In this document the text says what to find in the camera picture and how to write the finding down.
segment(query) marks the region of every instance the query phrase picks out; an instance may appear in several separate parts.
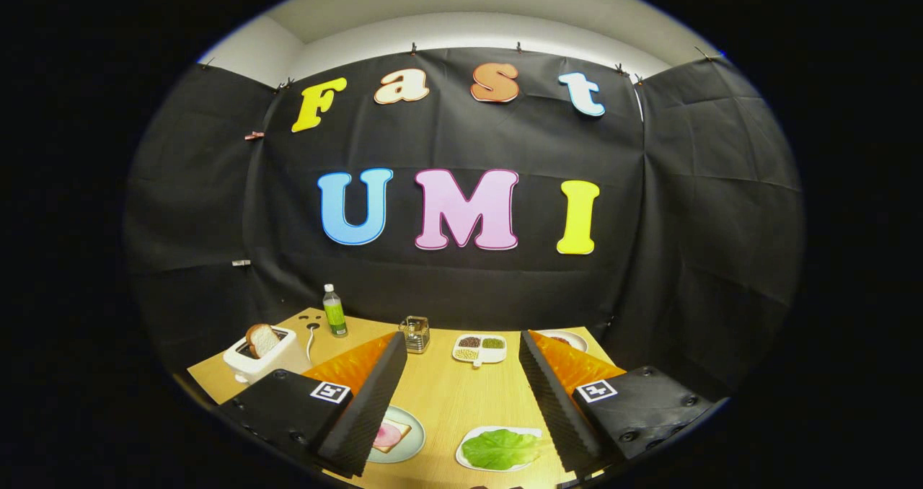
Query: bottle label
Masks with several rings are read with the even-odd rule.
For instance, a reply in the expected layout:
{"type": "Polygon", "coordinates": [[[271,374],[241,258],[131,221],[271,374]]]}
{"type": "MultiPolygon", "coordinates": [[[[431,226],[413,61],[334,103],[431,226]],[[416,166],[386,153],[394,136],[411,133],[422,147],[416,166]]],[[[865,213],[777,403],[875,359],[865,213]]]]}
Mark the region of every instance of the bottle label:
{"type": "Polygon", "coordinates": [[[343,305],[337,303],[336,305],[327,305],[324,304],[324,312],[327,313],[327,322],[330,324],[330,328],[346,328],[346,317],[343,315],[343,305]]]}

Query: toast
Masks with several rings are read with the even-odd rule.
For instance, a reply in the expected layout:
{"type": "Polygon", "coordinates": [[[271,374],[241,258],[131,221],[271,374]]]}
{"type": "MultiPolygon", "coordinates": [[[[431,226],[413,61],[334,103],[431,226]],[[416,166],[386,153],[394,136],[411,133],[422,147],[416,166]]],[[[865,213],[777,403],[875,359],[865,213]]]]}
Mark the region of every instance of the toast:
{"type": "Polygon", "coordinates": [[[401,433],[400,439],[386,441],[386,444],[389,444],[388,446],[379,445],[379,439],[375,439],[376,443],[373,444],[372,447],[374,449],[378,449],[382,453],[388,453],[390,450],[394,449],[394,447],[398,445],[399,443],[401,443],[401,440],[403,440],[407,436],[407,433],[409,433],[410,430],[412,429],[412,427],[408,426],[408,424],[396,423],[396,421],[390,420],[390,419],[383,419],[381,421],[381,424],[382,425],[390,424],[391,426],[394,426],[395,428],[397,428],[398,432],[401,433]]]}
{"type": "Polygon", "coordinates": [[[264,322],[253,325],[247,331],[247,345],[250,345],[250,354],[254,358],[264,357],[266,354],[279,344],[279,337],[273,328],[264,322]]]}

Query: bread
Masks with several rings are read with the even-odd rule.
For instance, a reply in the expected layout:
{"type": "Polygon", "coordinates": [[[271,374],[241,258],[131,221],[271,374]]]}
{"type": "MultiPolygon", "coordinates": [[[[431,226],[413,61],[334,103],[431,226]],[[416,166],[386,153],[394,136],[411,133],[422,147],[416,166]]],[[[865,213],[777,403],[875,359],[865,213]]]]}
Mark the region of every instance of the bread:
{"type": "Polygon", "coordinates": [[[253,325],[247,331],[247,345],[250,345],[250,354],[254,358],[266,356],[277,344],[279,344],[279,337],[273,328],[264,322],[253,325]]]}
{"type": "Polygon", "coordinates": [[[374,449],[378,449],[382,453],[388,453],[390,450],[394,449],[394,447],[398,445],[399,443],[401,443],[401,440],[403,440],[407,436],[407,433],[409,433],[410,430],[412,429],[411,426],[407,426],[407,424],[396,423],[396,421],[390,420],[390,419],[383,420],[381,422],[381,425],[382,427],[379,428],[379,436],[376,437],[375,444],[373,444],[372,447],[374,449]],[[385,436],[382,436],[383,434],[382,429],[385,426],[385,424],[390,424],[391,426],[394,426],[395,428],[397,428],[401,436],[392,437],[392,436],[389,436],[389,433],[384,433],[385,436]]]}

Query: pink letter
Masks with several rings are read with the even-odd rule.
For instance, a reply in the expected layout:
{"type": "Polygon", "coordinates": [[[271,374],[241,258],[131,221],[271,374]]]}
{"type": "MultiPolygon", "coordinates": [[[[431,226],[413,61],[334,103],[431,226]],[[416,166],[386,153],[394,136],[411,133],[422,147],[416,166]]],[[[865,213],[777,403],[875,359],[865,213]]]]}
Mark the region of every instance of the pink letter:
{"type": "Polygon", "coordinates": [[[445,219],[456,245],[464,248],[481,219],[481,234],[474,239],[474,245],[486,250],[513,249],[518,243],[513,235],[511,210],[517,182],[514,171],[488,170],[468,201],[448,170],[420,171],[416,183],[423,187],[423,233],[416,238],[416,247],[437,250],[449,245],[449,239],[442,234],[445,219]]]}

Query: sectioned plate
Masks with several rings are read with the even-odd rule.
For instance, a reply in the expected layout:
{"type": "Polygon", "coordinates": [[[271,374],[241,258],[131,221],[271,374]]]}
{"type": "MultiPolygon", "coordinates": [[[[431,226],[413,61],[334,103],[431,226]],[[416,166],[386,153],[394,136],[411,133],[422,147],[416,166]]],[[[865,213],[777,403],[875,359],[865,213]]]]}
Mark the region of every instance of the sectioned plate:
{"type": "MultiPolygon", "coordinates": [[[[537,436],[538,439],[542,438],[542,430],[539,430],[537,428],[511,428],[508,426],[481,426],[479,428],[474,428],[470,432],[468,432],[468,434],[465,434],[464,439],[462,439],[461,443],[459,443],[459,448],[455,451],[455,460],[458,460],[459,464],[471,470],[486,470],[482,468],[475,468],[475,466],[471,465],[471,462],[468,462],[468,459],[465,459],[464,454],[462,454],[462,444],[467,442],[468,439],[474,439],[475,436],[479,436],[479,434],[481,433],[492,432],[495,430],[510,430],[511,432],[514,432],[514,433],[533,434],[533,436],[537,436]]],[[[507,470],[487,470],[487,471],[488,472],[511,472],[511,470],[520,470],[528,466],[529,464],[517,464],[507,470]]]]}
{"type": "Polygon", "coordinates": [[[587,348],[590,348],[590,345],[586,343],[586,339],[574,334],[574,332],[568,332],[566,330],[540,330],[538,332],[541,335],[547,335],[548,338],[566,339],[571,347],[577,348],[577,350],[581,352],[586,352],[587,348]]]}
{"type": "Polygon", "coordinates": [[[382,453],[373,448],[368,453],[368,461],[378,464],[393,464],[412,459],[423,449],[423,445],[426,443],[426,432],[423,429],[423,424],[416,420],[416,417],[412,416],[409,411],[402,410],[397,406],[389,406],[388,410],[385,411],[385,418],[407,424],[407,426],[411,427],[410,432],[388,453],[382,453]]]}
{"type": "Polygon", "coordinates": [[[457,361],[472,362],[475,368],[480,366],[482,362],[501,362],[507,358],[507,340],[502,335],[495,334],[462,334],[455,339],[455,346],[452,347],[452,358],[457,361]],[[462,347],[460,343],[465,338],[478,338],[480,342],[477,347],[462,347]],[[503,348],[484,348],[485,339],[499,339],[503,342],[503,348]],[[458,357],[459,351],[465,351],[472,355],[476,354],[476,357],[458,357]]]}

